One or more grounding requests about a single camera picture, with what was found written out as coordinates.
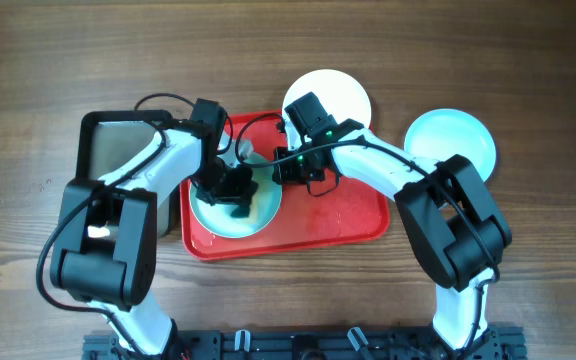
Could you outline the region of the green yellow sponge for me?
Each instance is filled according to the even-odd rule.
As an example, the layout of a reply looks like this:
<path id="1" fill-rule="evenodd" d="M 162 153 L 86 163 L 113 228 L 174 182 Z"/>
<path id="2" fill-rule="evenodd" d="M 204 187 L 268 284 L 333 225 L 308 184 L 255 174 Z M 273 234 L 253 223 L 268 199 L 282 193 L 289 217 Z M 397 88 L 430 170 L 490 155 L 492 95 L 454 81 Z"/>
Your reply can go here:
<path id="1" fill-rule="evenodd" d="M 251 212 L 251 200 L 237 202 L 230 212 L 230 216 L 235 219 L 248 218 Z"/>

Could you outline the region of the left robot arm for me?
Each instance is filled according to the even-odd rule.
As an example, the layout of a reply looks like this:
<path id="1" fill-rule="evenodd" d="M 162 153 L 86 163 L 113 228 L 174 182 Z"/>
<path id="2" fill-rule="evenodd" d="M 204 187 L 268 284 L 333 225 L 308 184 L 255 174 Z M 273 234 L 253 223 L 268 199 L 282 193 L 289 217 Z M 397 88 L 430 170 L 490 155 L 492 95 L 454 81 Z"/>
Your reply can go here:
<path id="1" fill-rule="evenodd" d="M 250 214 L 258 189 L 250 169 L 221 157 L 220 140 L 230 123 L 226 110 L 205 99 L 191 107 L 185 120 L 134 109 L 132 116 L 153 129 L 152 141 L 115 171 L 67 184 L 59 222 L 38 259 L 36 285 L 44 300 L 102 315 L 122 342 L 112 350 L 122 359 L 187 356 L 175 322 L 150 291 L 162 201 L 190 180 L 201 201 L 228 204 L 238 219 Z M 66 307 L 48 294 L 45 270 L 74 304 Z"/>

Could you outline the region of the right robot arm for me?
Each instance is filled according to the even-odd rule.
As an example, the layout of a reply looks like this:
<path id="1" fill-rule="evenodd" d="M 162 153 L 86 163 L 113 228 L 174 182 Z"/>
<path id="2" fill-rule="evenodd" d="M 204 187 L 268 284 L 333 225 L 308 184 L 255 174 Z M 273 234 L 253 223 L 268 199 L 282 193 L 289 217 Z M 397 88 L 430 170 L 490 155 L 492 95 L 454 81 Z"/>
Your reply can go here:
<path id="1" fill-rule="evenodd" d="M 512 233 L 472 162 L 415 157 L 378 138 L 354 119 L 338 121 L 313 92 L 284 108 L 300 145 L 277 150 L 279 184 L 337 178 L 358 180 L 396 204 L 421 268 L 436 284 L 432 327 L 452 355 L 465 358 L 487 329 L 485 300 L 500 280 Z"/>

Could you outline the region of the white plate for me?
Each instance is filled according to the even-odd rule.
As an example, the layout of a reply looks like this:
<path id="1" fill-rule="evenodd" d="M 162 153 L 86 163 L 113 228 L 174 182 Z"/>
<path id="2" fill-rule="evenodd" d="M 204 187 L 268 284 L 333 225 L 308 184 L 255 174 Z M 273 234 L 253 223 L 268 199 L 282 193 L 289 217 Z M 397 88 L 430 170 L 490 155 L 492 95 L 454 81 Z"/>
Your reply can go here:
<path id="1" fill-rule="evenodd" d="M 287 90 L 281 106 L 289 150 L 302 145 L 301 136 L 291 123 L 285 108 L 298 98 L 313 92 L 338 123 L 350 118 L 369 128 L 372 106 L 364 87 L 352 76 L 334 69 L 314 70 L 299 77 Z"/>

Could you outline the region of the light blue plate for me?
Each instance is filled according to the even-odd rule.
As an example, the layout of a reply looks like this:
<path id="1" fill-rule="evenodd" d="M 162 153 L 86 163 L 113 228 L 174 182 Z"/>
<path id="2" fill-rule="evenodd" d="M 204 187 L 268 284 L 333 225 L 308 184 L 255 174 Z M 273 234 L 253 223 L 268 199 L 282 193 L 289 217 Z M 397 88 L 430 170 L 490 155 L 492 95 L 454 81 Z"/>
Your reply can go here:
<path id="1" fill-rule="evenodd" d="M 248 218 L 230 216 L 234 204 L 209 205 L 196 197 L 196 188 L 189 186 L 190 208 L 198 222 L 209 232 L 225 238 L 244 238 L 266 227 L 277 214 L 282 199 L 282 187 L 272 180 L 270 167 L 253 168 L 253 180 L 258 183 L 252 198 Z"/>
<path id="2" fill-rule="evenodd" d="M 419 116 L 406 132 L 404 150 L 440 161 L 456 154 L 464 156 L 483 181 L 490 178 L 497 160 L 496 144 L 484 124 L 469 113 L 450 108 Z"/>

